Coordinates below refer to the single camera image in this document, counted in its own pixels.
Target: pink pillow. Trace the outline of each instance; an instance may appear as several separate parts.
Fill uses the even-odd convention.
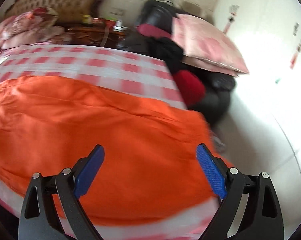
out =
[[[194,58],[194,57],[184,56],[182,62],[187,64],[187,65],[191,65],[191,66],[194,66],[194,67],[197,67],[197,68],[201,68],[201,69],[208,70],[208,71],[211,71],[211,72],[224,73],[224,74],[231,75],[233,77],[237,77],[237,74],[238,74],[238,72],[235,71],[235,70],[215,66],[213,64],[207,63],[203,60],[200,60],[200,59]]]
[[[15,36],[4,41],[1,48],[10,49],[21,45],[33,44],[33,43],[37,43],[39,39],[40,39],[40,35],[37,33],[36,30],[29,30],[26,32],[16,34]]]
[[[179,18],[172,18],[172,41],[174,41],[181,48],[185,48],[185,31],[182,20]]]
[[[198,17],[177,16],[179,19],[172,22],[172,40],[183,47],[184,55],[220,68],[249,73],[241,53],[223,32]]]
[[[137,31],[144,36],[147,37],[154,37],[154,38],[162,38],[162,37],[167,37],[167,38],[171,38],[171,35],[165,31],[163,31],[160,28],[157,28],[153,25],[147,24],[147,23],[143,23],[141,25],[139,25],[137,27]]]
[[[8,25],[8,24],[10,24],[12,21],[14,21],[15,18],[16,18],[16,16],[13,15],[13,16],[7,18],[6,20],[4,20],[4,21],[2,21],[2,22],[0,23],[0,38],[2,38],[3,30],[4,30],[4,28],[6,27],[6,25]]]

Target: pile of clothes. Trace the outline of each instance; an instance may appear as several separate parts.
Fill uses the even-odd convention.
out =
[[[177,14],[188,15],[165,2],[146,1],[135,28],[117,48],[164,60],[187,108],[202,113],[214,127],[228,110],[236,82],[229,74],[185,64],[183,46],[172,40],[173,20]]]
[[[61,26],[53,26],[58,14],[52,8],[36,8],[0,23],[0,51],[40,42],[69,43],[71,37]]]

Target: orange blanket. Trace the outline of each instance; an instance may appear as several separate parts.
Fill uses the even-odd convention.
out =
[[[0,83],[0,179],[24,195],[34,172],[58,174],[101,144],[105,161],[80,199],[94,224],[153,222],[213,196],[199,143],[213,153],[201,114],[158,100],[64,77]]]

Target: bed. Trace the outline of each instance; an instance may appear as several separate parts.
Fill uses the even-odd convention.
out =
[[[0,16],[3,20],[38,6],[49,6],[60,14],[59,23],[81,22],[83,14],[98,15],[98,5],[102,0],[85,1],[82,8],[74,11],[71,0],[16,0]],[[138,97],[158,99],[172,107],[186,109],[165,63],[131,52],[91,46],[37,44],[20,46],[0,53],[0,82],[25,75],[55,75],[79,79]],[[1,206],[20,217],[22,203],[23,197],[0,181]],[[200,237],[217,208],[216,198],[211,198],[156,223],[129,227],[95,227],[104,239],[154,238],[160,234],[161,239],[182,237],[192,240]],[[72,236],[73,232],[67,221],[61,218],[61,222],[65,232]]]

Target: blue gripper pad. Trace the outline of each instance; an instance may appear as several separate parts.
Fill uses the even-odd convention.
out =
[[[93,151],[89,161],[85,164],[81,173],[76,177],[74,195],[77,199],[87,193],[104,161],[105,153],[102,146],[95,147]]]
[[[219,195],[221,199],[224,199],[227,196],[225,178],[202,145],[197,146],[196,158],[205,173],[214,194]]]

